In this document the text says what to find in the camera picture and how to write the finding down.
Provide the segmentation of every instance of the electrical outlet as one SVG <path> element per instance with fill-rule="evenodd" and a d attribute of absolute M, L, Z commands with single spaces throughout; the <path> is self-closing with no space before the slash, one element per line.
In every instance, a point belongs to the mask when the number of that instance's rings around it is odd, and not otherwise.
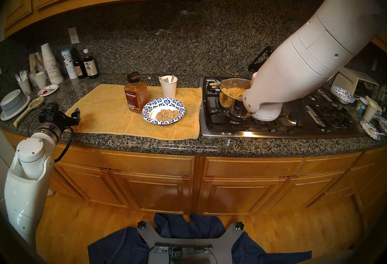
<path fill-rule="evenodd" d="M 78 44 L 79 38 L 78 38 L 78 34 L 77 34 L 77 29 L 75 27 L 68 28 L 68 33 L 70 34 L 71 43 Z"/>

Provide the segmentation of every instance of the dish towel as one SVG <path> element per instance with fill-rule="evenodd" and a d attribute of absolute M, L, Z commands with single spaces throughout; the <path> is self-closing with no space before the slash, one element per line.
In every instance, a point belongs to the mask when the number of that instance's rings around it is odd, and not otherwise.
<path fill-rule="evenodd" d="M 216 216 L 155 214 L 156 231 L 163 238 L 219 238 L 226 231 Z M 90 264 L 148 263 L 149 247 L 133 227 L 116 231 L 88 246 Z M 312 252 L 267 254 L 246 232 L 231 248 L 234 264 L 295 264 L 312 257 Z"/>
<path fill-rule="evenodd" d="M 161 87 L 148 86 L 149 99 L 163 97 Z M 76 133 L 97 133 L 149 137 L 160 140 L 185 140 L 199 137 L 199 110 L 202 103 L 201 88 L 176 88 L 176 99 L 185 106 L 185 115 L 168 125 L 146 121 L 141 114 L 129 110 L 122 85 L 98 85 L 77 101 L 67 116 L 78 107 L 80 123 Z"/>

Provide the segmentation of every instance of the granite backsplash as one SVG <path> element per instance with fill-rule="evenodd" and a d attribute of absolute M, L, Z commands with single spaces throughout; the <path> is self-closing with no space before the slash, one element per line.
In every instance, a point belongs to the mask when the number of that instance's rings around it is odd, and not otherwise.
<path fill-rule="evenodd" d="M 323 0 L 144 1 L 77 10 L 30 25 L 0 42 L 0 98 L 19 88 L 14 74 L 28 54 L 50 43 L 57 51 L 88 48 L 103 74 L 222 75 L 250 78 L 259 52 L 277 47 Z M 71 44 L 76 27 L 80 43 Z M 376 71 L 371 71 L 375 55 Z M 387 83 L 386 57 L 369 44 L 347 66 Z"/>

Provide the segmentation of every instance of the stainless steel pot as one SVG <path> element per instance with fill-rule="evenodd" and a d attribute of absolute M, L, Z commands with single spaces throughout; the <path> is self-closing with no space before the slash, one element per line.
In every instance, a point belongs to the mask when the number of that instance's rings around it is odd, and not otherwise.
<path fill-rule="evenodd" d="M 249 119 L 251 113 L 247 111 L 243 102 L 236 100 L 227 94 L 222 89 L 230 88 L 244 88 L 249 89 L 251 87 L 251 81 L 246 79 L 226 79 L 219 84 L 219 106 L 226 112 L 227 115 L 236 119 Z"/>

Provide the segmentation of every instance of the power strip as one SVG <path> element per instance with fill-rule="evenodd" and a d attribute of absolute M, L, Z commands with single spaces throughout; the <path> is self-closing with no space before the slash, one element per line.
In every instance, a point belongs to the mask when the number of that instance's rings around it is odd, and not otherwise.
<path fill-rule="evenodd" d="M 182 251 L 182 254 L 212 254 L 212 246 L 195 246 L 195 245 L 172 245 L 172 244 L 163 244 L 155 243 L 154 252 L 157 254 L 168 254 L 168 248 L 179 249 Z"/>

